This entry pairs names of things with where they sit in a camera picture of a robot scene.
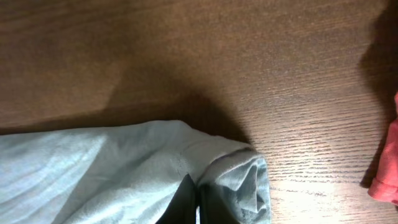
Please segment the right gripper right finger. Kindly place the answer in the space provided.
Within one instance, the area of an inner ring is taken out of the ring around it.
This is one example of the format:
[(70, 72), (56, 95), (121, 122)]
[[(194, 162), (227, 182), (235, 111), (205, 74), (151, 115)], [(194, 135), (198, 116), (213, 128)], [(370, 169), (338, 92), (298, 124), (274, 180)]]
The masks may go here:
[(224, 200), (210, 185), (200, 187), (199, 208), (201, 224), (239, 224)]

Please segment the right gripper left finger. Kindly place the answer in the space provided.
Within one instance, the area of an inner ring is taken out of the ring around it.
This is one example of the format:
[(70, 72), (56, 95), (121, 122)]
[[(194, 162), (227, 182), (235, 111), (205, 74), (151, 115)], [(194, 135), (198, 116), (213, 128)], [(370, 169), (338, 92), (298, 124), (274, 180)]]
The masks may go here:
[(156, 224), (196, 224), (196, 187), (187, 174)]

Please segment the light blue t-shirt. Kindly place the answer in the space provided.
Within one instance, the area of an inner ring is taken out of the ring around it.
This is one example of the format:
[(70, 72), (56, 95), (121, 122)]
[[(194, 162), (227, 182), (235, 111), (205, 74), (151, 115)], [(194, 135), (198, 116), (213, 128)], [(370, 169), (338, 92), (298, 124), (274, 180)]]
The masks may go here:
[(181, 121), (2, 136), (1, 222), (155, 223), (186, 175), (238, 222), (271, 222), (263, 156)]

